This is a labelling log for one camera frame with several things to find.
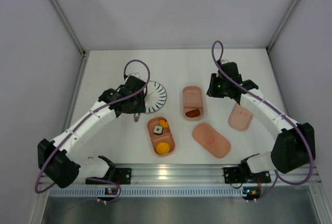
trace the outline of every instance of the gray floor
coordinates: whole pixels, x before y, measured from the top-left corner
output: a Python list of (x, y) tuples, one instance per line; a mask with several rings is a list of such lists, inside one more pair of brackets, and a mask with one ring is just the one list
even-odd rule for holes
[(50, 198), (42, 224), (320, 223), (306, 187), (276, 187), (258, 203), (228, 198), (122, 198), (105, 206), (89, 201), (63, 215), (82, 200)]

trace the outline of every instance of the white table surface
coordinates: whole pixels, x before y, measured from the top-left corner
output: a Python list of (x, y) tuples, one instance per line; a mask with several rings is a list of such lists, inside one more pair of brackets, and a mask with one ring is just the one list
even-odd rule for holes
[[(116, 89), (123, 83), (123, 67), (131, 59), (147, 63), (151, 80), (167, 90), (166, 104), (156, 113), (142, 114), (138, 123), (134, 123), (132, 115), (121, 115), (84, 145), (79, 158), (104, 155), (114, 163), (236, 164), (252, 154), (271, 151), (274, 140), (256, 118), (247, 131), (236, 131), (228, 125), (235, 101), (205, 95), (211, 73), (217, 71), (210, 49), (91, 51), (72, 123), (90, 109), (104, 90)], [(243, 80), (251, 79), (284, 110), (266, 50), (225, 49), (224, 59), (236, 62)], [(135, 72), (146, 79), (140, 63), (129, 66), (128, 73)], [(183, 117), (182, 89), (186, 86), (198, 86), (203, 91), (204, 117), (200, 121), (190, 122)], [(158, 116), (168, 120), (176, 144), (174, 153), (163, 158), (155, 155), (147, 131), (148, 120)], [(200, 123), (208, 123), (231, 143), (224, 158), (214, 158), (192, 138), (193, 129)]]

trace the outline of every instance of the small cube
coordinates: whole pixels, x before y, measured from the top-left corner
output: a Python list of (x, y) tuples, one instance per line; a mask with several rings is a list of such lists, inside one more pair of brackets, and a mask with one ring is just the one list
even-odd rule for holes
[(162, 134), (162, 126), (160, 125), (156, 125), (155, 128), (154, 128), (154, 134), (156, 135), (161, 135)]

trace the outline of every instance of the black and white plate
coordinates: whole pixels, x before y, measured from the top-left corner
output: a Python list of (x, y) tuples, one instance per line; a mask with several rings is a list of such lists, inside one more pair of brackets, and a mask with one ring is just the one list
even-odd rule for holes
[(167, 100), (166, 89), (156, 81), (150, 81), (145, 97), (146, 114), (151, 114), (161, 109)]

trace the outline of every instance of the metal frame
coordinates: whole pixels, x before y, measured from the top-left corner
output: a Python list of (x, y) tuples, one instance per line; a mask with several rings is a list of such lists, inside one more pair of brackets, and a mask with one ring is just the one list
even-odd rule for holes
[[(106, 194), (107, 186), (53, 188), (50, 197), (98, 197), (110, 198), (116, 195)], [(242, 188), (229, 187), (135, 187), (121, 186), (121, 198), (132, 197), (245, 197)]]
[(42, 222), (48, 200), (48, 194), (48, 192), (43, 194), (35, 194), (35, 204), (32, 208), (30, 219), (28, 221), (29, 224), (37, 224)]
[[(135, 187), (229, 187), (224, 180), (224, 167), (232, 167), (234, 164), (117, 164), (117, 168), (132, 169), (131, 186)], [(291, 173), (283, 175), (289, 181), (300, 181), (308, 173), (309, 166), (305, 165)], [(270, 172), (272, 182), (275, 179), (273, 171)], [(46, 187), (52, 181), (47, 176), (40, 180), (40, 187)], [(310, 180), (304, 185), (321, 185), (321, 179), (316, 167)], [(71, 187), (84, 186), (85, 179), (76, 180)], [(257, 186), (256, 183), (244, 186)], [(276, 186), (287, 186), (278, 181)]]
[(295, 8), (299, 4), (300, 1), (301, 0), (292, 0), (292, 2), (290, 3), (284, 17), (282, 18), (281, 22), (278, 24), (278, 27), (276, 28), (276, 30), (275, 30), (274, 34), (272, 35), (272, 38), (271, 38), (268, 46), (267, 46), (268, 53), (273, 48), (273, 45), (275, 44), (275, 42), (278, 39), (278, 37), (279, 37), (280, 33), (282, 32), (282, 30), (285, 28), (287, 22), (289, 21), (290, 17), (294, 13)]
[(69, 107), (68, 107), (68, 111), (67, 111), (67, 115), (64, 121), (64, 125), (62, 130), (65, 131), (66, 129), (68, 129), (71, 125), (71, 120), (74, 114), (74, 109), (75, 109), (75, 105), (76, 105), (76, 101), (78, 98), (78, 93), (79, 93), (79, 89), (83, 80), (83, 75), (85, 72), (85, 68), (87, 66), (88, 63), (88, 57), (89, 57), (90, 52), (86, 52), (81, 60), (81, 63), (79, 64), (79, 69), (78, 69), (78, 73), (76, 76), (76, 80), (75, 80), (75, 84), (74, 84), (74, 88), (73, 88), (73, 93), (69, 102)]
[(310, 186), (309, 189), (321, 223), (332, 223), (332, 209), (323, 185)]
[(56, 13), (58, 14), (62, 24), (64, 25), (64, 27), (66, 28), (69, 36), (72, 38), (76, 48), (78, 49), (78, 51), (81, 53), (81, 55), (83, 56), (85, 54), (85, 51), (80, 43), (80, 41), (78, 40), (73, 28), (71, 27), (71, 25), (69, 24), (69, 21), (66, 17), (66, 15), (63, 13), (63, 10), (61, 9), (59, 3), (57, 0), (50, 0), (50, 3), (52, 5), (52, 7), (54, 8), (54, 10), (56, 11)]

